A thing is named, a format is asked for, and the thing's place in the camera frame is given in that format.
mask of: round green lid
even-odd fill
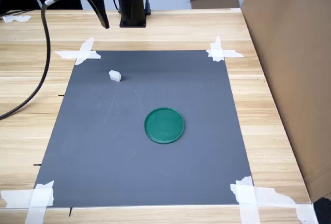
[[[182,115],[170,108],[155,109],[145,119],[147,137],[158,144],[175,142],[183,134],[184,128]]]

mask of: white cube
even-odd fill
[[[116,82],[119,82],[122,79],[121,73],[116,70],[109,71],[110,79]]]

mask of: cardboard box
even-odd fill
[[[331,0],[244,0],[244,13],[312,201],[331,197]]]

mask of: gray mat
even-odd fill
[[[72,71],[37,177],[54,180],[53,207],[237,203],[230,184],[251,173],[224,61],[205,51],[98,53]],[[145,135],[159,107],[185,118],[172,144]]]

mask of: cardboard panel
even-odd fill
[[[331,191],[331,0],[242,10],[312,201]]]

